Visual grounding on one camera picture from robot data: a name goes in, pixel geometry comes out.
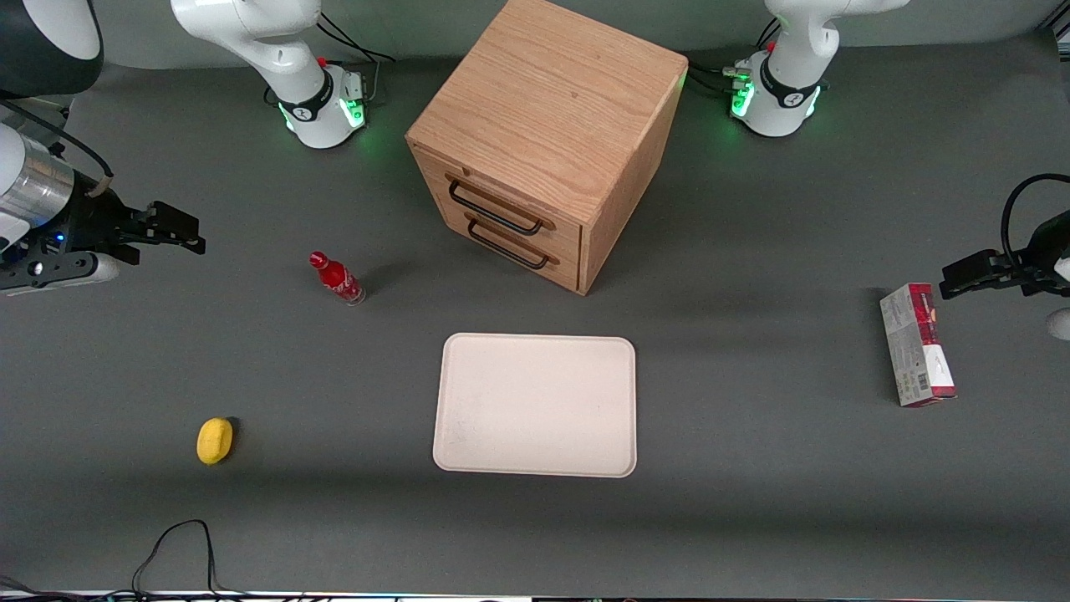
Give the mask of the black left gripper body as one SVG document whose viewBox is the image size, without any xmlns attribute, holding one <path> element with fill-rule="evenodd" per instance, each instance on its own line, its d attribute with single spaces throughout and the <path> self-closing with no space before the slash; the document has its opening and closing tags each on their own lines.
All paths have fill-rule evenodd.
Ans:
<svg viewBox="0 0 1070 602">
<path fill-rule="evenodd" d="M 1024 296 L 1049 293 L 1069 297 L 1067 249 L 1069 248 L 1069 211 L 1041 223 L 1026 247 L 1017 251 L 1020 289 Z"/>
</svg>

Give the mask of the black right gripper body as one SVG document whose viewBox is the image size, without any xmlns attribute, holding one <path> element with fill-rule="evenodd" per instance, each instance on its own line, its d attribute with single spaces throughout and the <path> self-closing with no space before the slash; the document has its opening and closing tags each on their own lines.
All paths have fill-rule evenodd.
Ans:
<svg viewBox="0 0 1070 602">
<path fill-rule="evenodd" d="M 96 184 L 88 176 L 75 177 L 66 207 L 51 221 L 51 240 L 64 252 L 107 254 L 138 266 L 140 251 L 134 245 L 148 240 L 150 209 L 129 209 L 110 189 L 89 195 Z"/>
</svg>

